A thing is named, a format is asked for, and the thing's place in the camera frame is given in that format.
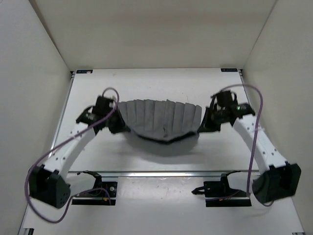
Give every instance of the white wall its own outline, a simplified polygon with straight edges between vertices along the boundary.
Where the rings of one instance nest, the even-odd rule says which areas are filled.
[[[275,0],[31,0],[71,70],[242,68]]]
[[[70,73],[28,0],[0,1],[0,230],[16,235],[24,179],[49,148]]]
[[[278,0],[244,68],[265,96],[263,121],[280,151],[302,175],[294,197],[313,234],[313,1]]]

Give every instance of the white arm segment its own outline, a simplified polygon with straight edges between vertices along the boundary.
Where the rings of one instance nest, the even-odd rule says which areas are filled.
[[[233,125],[233,128],[243,138],[250,151],[252,150],[254,132],[256,129],[255,121],[255,116],[247,115],[244,116],[242,119],[236,119]],[[277,151],[274,145],[270,142],[261,126],[258,126],[257,128],[258,137],[256,142],[254,159],[259,167],[260,174],[268,171],[270,165],[273,165],[276,168],[280,166],[285,166],[287,160]],[[252,192],[252,180],[256,178],[256,176],[251,176],[249,190],[250,192]],[[230,174],[227,179],[230,188],[246,191],[247,172]]]
[[[87,125],[84,123],[78,123],[75,125],[74,129],[71,131],[70,137],[78,134],[87,128]],[[53,172],[54,170],[59,171],[59,175],[63,179],[67,178],[67,173],[70,167],[73,165],[74,161],[77,159],[84,147],[96,136],[94,129],[91,128],[81,136],[78,136],[72,140],[69,144],[65,145],[66,148],[65,154],[64,151],[56,152],[45,162],[45,169]]]
[[[252,150],[254,131],[256,129],[255,121],[255,116],[247,115],[242,119],[236,119],[233,126],[233,128],[243,138],[250,151]],[[259,167],[260,174],[263,174],[265,171],[269,170],[270,165],[273,165],[276,168],[286,165],[287,160],[277,151],[269,138],[266,136],[261,126],[257,128],[258,137],[254,159]]]

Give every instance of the black clamp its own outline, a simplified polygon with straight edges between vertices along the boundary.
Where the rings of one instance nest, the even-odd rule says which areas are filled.
[[[253,194],[260,203],[292,197],[297,190],[300,175],[298,164],[286,161],[286,165],[277,168],[271,165],[269,170],[253,181]]]
[[[98,96],[96,105],[87,107],[81,115],[76,119],[76,123],[85,123],[88,126],[94,124],[95,122],[103,119],[107,116],[113,109],[114,100],[106,98],[103,96]],[[129,128],[126,126],[120,111],[117,109],[106,121],[96,125],[93,129],[97,134],[103,128],[108,127],[112,134],[120,132],[129,132]]]
[[[236,172],[240,171],[221,174],[220,181],[205,181],[202,187],[195,188],[192,193],[203,194],[206,198],[206,207],[250,207],[251,201],[246,198],[245,192],[229,187],[227,177]]]
[[[221,131],[223,123],[229,122],[234,125],[237,118],[243,118],[249,114],[255,115],[248,103],[238,104],[237,95],[232,91],[221,91],[211,98],[211,104],[206,107],[204,118],[198,129],[199,133]]]
[[[94,182],[93,188],[101,188],[102,186],[102,176],[98,174],[97,172],[90,171],[90,170],[84,170],[82,173],[88,174],[93,176],[96,180]]]

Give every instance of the white enclosure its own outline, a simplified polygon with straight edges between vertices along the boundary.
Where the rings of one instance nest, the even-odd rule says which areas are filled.
[[[0,0],[0,233],[16,235],[19,231],[26,208],[22,193],[24,177],[31,163],[54,142],[53,135],[72,85],[70,70],[100,69],[94,70],[89,81],[84,79],[86,76],[76,75],[62,128],[55,136],[57,141],[67,136],[77,115],[93,104],[106,86],[116,86],[122,100],[169,98],[190,101],[204,108],[216,89],[241,82],[238,74],[218,72],[218,68],[228,67],[243,69],[244,82],[261,89],[265,97],[262,125],[266,133],[281,153],[302,169],[293,201],[282,200],[259,214],[247,209],[208,211],[203,209],[202,199],[191,200],[191,195],[186,195],[179,200],[180,193],[171,190],[178,190],[174,185],[184,182],[189,192],[199,186],[202,176],[188,180],[172,177],[162,183],[163,189],[142,190],[141,197],[146,197],[147,201],[142,204],[143,209],[138,209],[140,202],[134,200],[136,192],[127,187],[128,183],[145,185],[148,182],[158,186],[158,179],[120,178],[120,203],[115,209],[93,211],[90,207],[71,207],[65,222],[57,229],[51,225],[46,227],[28,211],[29,217],[25,217],[22,228],[37,225],[39,229],[35,234],[46,231],[51,234],[96,233],[103,229],[102,217],[90,220],[92,217],[86,218],[86,214],[108,216],[108,210],[115,210],[114,220],[106,217],[107,233],[148,233],[151,229],[158,234],[191,234],[197,228],[199,234],[208,234],[208,231],[226,234],[231,228],[234,234],[254,233],[249,224],[257,231],[263,229],[263,234],[285,235],[303,231],[294,202],[306,234],[313,235],[313,190],[310,187],[313,169],[312,11],[312,0]],[[130,70],[104,70],[128,68],[181,69],[166,73],[165,70],[132,70],[134,74]],[[176,81],[179,81],[181,94],[160,89],[163,83],[174,85]],[[203,86],[197,87],[198,93],[195,93],[195,84],[199,81]],[[148,83],[152,84],[151,90],[142,91]],[[137,91],[132,93],[130,86]],[[86,89],[88,93],[80,95]],[[238,89],[237,93],[240,100],[246,101],[243,89]],[[258,97],[248,94],[257,110]],[[86,148],[71,170],[114,168],[127,171],[124,176],[128,176],[130,171],[145,169],[153,174],[223,171],[246,169],[248,164],[248,148],[229,126],[223,126],[220,134],[202,135],[194,148],[198,155],[176,156],[171,160],[139,151],[123,135],[100,134],[95,143],[90,143],[92,147],[105,140],[118,141],[123,147],[105,142],[106,151],[97,151],[94,155]],[[163,205],[164,198],[171,203]],[[198,214],[192,211],[194,208],[198,208],[203,217],[195,220]],[[168,217],[157,213],[165,210]],[[46,212],[58,216],[50,210]],[[136,218],[143,221],[141,231],[135,226]],[[124,227],[119,226],[118,219]],[[171,226],[167,219],[177,223],[172,224],[172,230],[164,229]],[[118,223],[115,227],[108,225],[115,222]],[[74,229],[67,226],[75,223]],[[174,230],[180,223],[185,229]]]
[[[70,70],[242,68],[275,0],[32,0]]]

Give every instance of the white robotic arm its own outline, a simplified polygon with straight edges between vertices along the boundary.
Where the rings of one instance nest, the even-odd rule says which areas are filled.
[[[245,141],[246,145],[252,151],[252,142],[254,139],[254,132],[258,130],[258,138],[254,152],[254,159],[258,165],[260,174],[270,170],[270,167],[279,168],[285,167],[288,162],[271,143],[261,126],[255,126],[256,117],[253,115],[244,116],[242,119],[236,119],[233,128]],[[247,172],[235,172],[227,176],[229,187],[246,191]],[[258,177],[252,176],[250,181],[250,192],[252,192],[253,180]]]

